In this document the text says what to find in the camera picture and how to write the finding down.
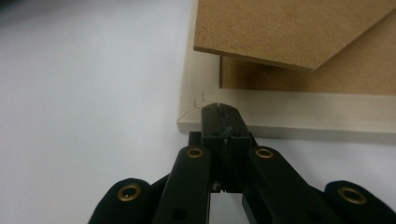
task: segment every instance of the white wooden frame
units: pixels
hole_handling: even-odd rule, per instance
[[[200,130],[203,106],[224,103],[257,137],[396,144],[396,96],[220,89],[219,56],[192,50],[196,6],[177,117],[182,133]]]

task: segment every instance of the brown backing board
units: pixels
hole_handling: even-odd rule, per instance
[[[224,89],[396,94],[396,12],[313,73],[223,57]]]
[[[200,0],[194,49],[314,70],[396,8],[396,0]]]

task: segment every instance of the white table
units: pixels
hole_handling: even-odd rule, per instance
[[[116,182],[153,183],[177,130],[191,0],[20,1],[0,10],[0,223],[86,223]],[[323,189],[345,179],[396,210],[396,146],[259,139]],[[212,195],[211,223],[247,223]]]

